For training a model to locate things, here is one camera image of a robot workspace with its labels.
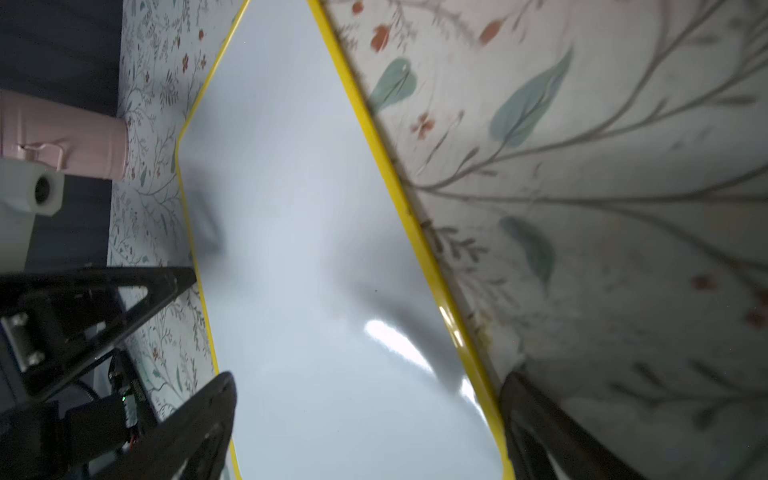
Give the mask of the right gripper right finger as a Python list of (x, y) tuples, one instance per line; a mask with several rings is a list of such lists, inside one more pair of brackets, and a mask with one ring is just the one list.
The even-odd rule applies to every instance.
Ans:
[(509, 373), (499, 395), (507, 456), (518, 479), (640, 479), (520, 371)]

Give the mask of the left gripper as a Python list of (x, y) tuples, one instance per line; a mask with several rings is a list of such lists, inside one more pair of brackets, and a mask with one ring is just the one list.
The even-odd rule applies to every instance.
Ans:
[(196, 282), (191, 267), (1, 277), (1, 477), (60, 479), (144, 434), (126, 337)]

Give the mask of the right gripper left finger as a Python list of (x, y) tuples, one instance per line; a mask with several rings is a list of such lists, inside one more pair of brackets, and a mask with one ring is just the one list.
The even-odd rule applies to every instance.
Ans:
[(97, 479), (218, 479), (232, 436), (237, 389), (222, 372)]

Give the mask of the whiteboard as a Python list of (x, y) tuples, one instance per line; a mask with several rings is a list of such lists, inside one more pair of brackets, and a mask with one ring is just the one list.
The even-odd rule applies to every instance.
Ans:
[(317, 1), (240, 8), (176, 147), (240, 479), (510, 479), (495, 395)]

